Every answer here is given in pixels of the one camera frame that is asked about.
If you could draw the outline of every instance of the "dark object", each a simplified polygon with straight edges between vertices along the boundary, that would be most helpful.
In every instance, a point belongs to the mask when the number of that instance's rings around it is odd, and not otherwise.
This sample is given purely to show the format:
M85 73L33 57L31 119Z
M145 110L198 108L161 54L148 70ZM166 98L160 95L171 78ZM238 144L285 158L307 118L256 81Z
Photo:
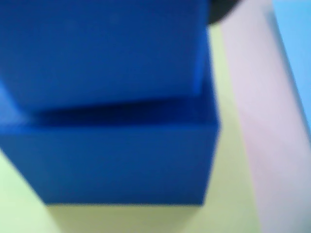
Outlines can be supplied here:
M208 23L222 20L239 2L240 0L211 0Z

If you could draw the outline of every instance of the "yellow paper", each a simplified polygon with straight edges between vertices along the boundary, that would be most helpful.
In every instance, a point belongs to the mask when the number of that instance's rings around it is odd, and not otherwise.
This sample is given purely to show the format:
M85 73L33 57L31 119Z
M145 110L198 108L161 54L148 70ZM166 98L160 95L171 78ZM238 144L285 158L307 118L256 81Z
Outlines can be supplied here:
M222 133L204 207L49 206L0 154L1 233L259 233L219 26L210 29Z

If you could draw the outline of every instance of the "light blue object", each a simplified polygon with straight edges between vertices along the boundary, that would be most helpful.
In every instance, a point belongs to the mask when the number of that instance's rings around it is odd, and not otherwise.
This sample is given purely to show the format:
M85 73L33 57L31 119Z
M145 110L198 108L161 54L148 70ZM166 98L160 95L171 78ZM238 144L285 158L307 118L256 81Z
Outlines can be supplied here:
M275 15L311 130L311 0L275 0Z

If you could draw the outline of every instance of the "pink surface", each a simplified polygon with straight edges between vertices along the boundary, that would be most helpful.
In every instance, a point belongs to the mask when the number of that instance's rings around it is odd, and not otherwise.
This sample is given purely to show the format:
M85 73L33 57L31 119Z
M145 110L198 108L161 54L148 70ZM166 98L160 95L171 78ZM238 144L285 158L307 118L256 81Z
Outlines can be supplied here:
M311 146L272 2L245 0L222 30L262 232L310 232Z

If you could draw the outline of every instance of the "blue block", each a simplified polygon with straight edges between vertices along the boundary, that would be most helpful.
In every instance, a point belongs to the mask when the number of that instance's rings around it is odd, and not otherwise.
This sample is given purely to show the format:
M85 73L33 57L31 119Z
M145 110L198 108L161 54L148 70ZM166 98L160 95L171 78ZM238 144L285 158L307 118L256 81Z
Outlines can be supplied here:
M49 115L0 91L0 148L45 203L202 204L219 130L202 94Z
M0 3L0 72L30 112L199 95L208 0Z

